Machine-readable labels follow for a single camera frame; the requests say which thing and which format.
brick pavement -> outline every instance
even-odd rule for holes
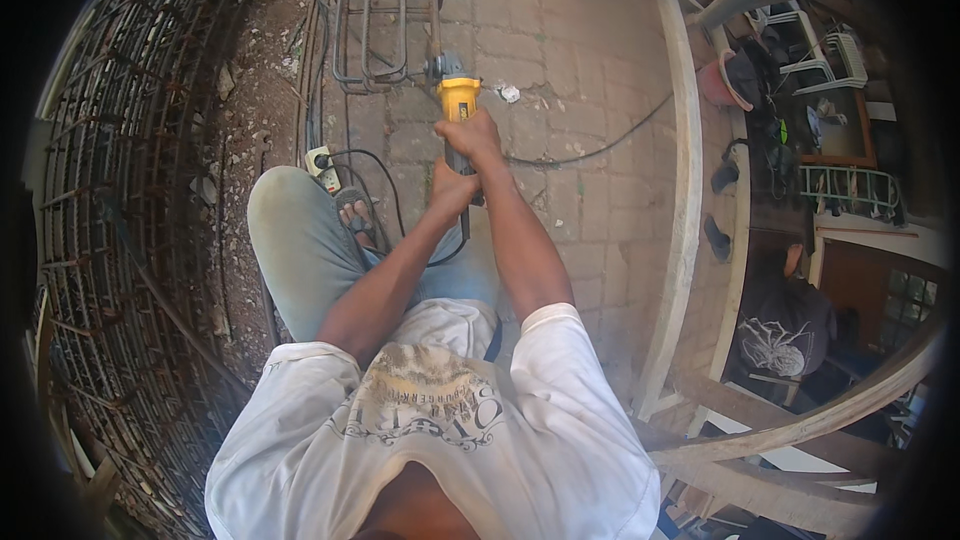
[[[671,92],[655,0],[444,0],[440,15],[443,46],[460,53],[484,80],[479,102],[497,121],[508,156],[557,160],[600,149]],[[703,34],[690,33],[697,66],[713,60]],[[498,83],[518,88],[521,99],[507,104],[494,92]],[[342,94],[339,101],[324,97],[324,130],[329,124],[334,143]],[[441,150],[430,125],[439,108],[420,89],[400,88],[385,96],[350,96],[348,109],[352,144],[390,164],[404,222],[412,226],[424,210],[429,164]],[[705,101],[702,122],[707,183],[731,129],[726,114]],[[524,198],[557,243],[597,354],[624,401],[660,304],[673,217],[673,128],[671,100],[602,155],[513,169]],[[382,178],[367,165],[358,167],[369,172],[366,179]],[[384,182],[367,185],[397,238],[393,199]],[[704,194],[703,211],[713,212],[721,228],[730,229],[733,209],[730,196]],[[728,278],[726,265],[715,262],[702,238],[678,363],[709,366],[706,355],[715,342]],[[508,330],[516,341],[516,324],[510,322]],[[501,363],[512,351],[508,338]]]

window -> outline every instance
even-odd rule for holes
[[[927,319],[936,302],[937,282],[892,270],[887,283],[883,320],[880,322],[879,343],[870,344],[870,348],[882,355],[899,350],[917,326]]]

white t-shirt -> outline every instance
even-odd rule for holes
[[[660,477],[576,308],[527,317],[509,374],[482,360],[495,322],[424,301],[366,373],[323,342],[273,349],[206,477],[213,532],[350,538],[418,462],[481,538],[649,538]]]

grinder handle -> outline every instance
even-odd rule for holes
[[[459,123],[469,119],[477,110],[477,95],[480,94],[480,80],[472,77],[457,77],[441,80],[438,93],[443,107],[443,116],[448,122]],[[474,175],[476,171],[471,161],[457,152],[450,142],[443,141],[443,158],[451,170],[461,175]],[[481,192],[477,192],[471,204],[483,204]],[[471,238],[470,208],[460,213],[460,231],[462,238]]]

forearm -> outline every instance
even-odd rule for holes
[[[426,210],[387,258],[334,303],[319,327],[317,342],[342,348],[365,368],[397,328],[430,256],[449,227],[436,211]]]
[[[496,268],[517,320],[547,305],[572,305],[564,263],[506,163],[490,159],[476,163],[476,169],[486,196]]]

